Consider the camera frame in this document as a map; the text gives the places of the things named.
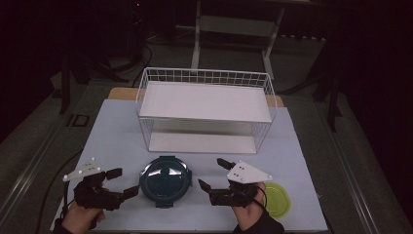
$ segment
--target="table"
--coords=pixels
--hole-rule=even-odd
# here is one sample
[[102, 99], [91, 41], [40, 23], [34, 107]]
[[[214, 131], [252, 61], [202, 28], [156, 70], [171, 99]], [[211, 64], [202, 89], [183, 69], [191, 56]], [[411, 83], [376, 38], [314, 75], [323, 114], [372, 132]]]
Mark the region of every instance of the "table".
[[[123, 191], [138, 184], [140, 171], [161, 155], [149, 152], [135, 113], [136, 89], [117, 88], [105, 100], [94, 123], [77, 168], [95, 157], [104, 171], [123, 168], [123, 176], [105, 181], [104, 187]], [[245, 161], [273, 176], [291, 201], [289, 213], [278, 219], [287, 231], [326, 230], [318, 197], [311, 181], [298, 138], [285, 107], [278, 113], [267, 138], [256, 155], [173, 153], [193, 172], [193, 186], [169, 209], [157, 209], [141, 191], [127, 200], [120, 210], [106, 212], [107, 219], [95, 230], [125, 232], [231, 232], [237, 221], [229, 207], [213, 207], [198, 178], [213, 188], [226, 188], [228, 171], [216, 158]], [[78, 180], [69, 187], [69, 199]]]

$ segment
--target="wire rack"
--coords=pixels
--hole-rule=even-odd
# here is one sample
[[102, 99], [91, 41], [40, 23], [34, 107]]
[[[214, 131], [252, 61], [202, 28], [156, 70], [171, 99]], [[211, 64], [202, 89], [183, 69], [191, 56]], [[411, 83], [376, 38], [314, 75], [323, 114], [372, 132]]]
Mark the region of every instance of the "wire rack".
[[[184, 69], [184, 68], [161, 68], [147, 67], [144, 69], [136, 96], [136, 113], [139, 118], [140, 109], [145, 99], [145, 91], [149, 81], [158, 82], [185, 82], [196, 84], [254, 87], [262, 88], [267, 100], [267, 106], [271, 119], [277, 113], [277, 99], [271, 78], [267, 73], [233, 71], [233, 70], [212, 70], [212, 69]], [[149, 148], [154, 119], [139, 118], [139, 123]], [[251, 134], [254, 137], [256, 151], [264, 141], [271, 124], [251, 123]]]

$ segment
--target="gray floor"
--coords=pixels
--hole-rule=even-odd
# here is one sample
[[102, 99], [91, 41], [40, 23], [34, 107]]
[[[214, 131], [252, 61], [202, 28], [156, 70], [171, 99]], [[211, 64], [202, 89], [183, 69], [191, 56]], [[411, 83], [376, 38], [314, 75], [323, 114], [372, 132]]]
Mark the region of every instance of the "gray floor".
[[[152, 66], [190, 67], [193, 48], [184, 36], [175, 45], [154, 39], [148, 43], [153, 52]], [[275, 89], [283, 90], [305, 79], [321, 47], [322, 42], [312, 40], [277, 40], [271, 55]], [[145, 51], [146, 58], [149, 57], [147, 53], [148, 50]], [[200, 68], [264, 71], [259, 50], [218, 49], [210, 45], [202, 47]], [[139, 69], [124, 72], [121, 76], [132, 80]], [[53, 175], [63, 162], [84, 147], [102, 101], [110, 90], [130, 84], [113, 83], [97, 75], [89, 86], [73, 82], [72, 102], [65, 115], [58, 115], [59, 100], [48, 98], [0, 145], [0, 201], [15, 205], [6, 206], [10, 208], [7, 212], [10, 216], [2, 217], [4, 226], [0, 231], [34, 232], [42, 199]], [[313, 102], [310, 98], [314, 87], [282, 99], [290, 112], [321, 207], [334, 233], [413, 233], [346, 98], [342, 95], [339, 98], [343, 116], [337, 118], [338, 131], [334, 134], [326, 125], [326, 103]], [[88, 115], [91, 122], [85, 128], [67, 127], [70, 114]], [[24, 186], [25, 195], [15, 201], [6, 200], [13, 192], [15, 182], [24, 180], [19, 178], [21, 172], [38, 155], [43, 160], [33, 172], [34, 179]], [[61, 200], [63, 186], [60, 178], [71, 172], [75, 165], [76, 159], [55, 180], [43, 212], [40, 233], [48, 233]], [[366, 224], [365, 219], [360, 218], [365, 208], [371, 213], [373, 223]]]

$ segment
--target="yellow plate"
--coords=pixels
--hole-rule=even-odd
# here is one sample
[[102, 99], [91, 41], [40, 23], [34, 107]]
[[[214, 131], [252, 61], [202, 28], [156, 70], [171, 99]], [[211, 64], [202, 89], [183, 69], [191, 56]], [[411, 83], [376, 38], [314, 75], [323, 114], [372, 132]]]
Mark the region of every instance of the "yellow plate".
[[291, 205], [285, 189], [273, 182], [266, 182], [265, 187], [265, 194], [267, 195], [266, 208], [270, 216], [272, 218], [285, 216], [289, 212]]

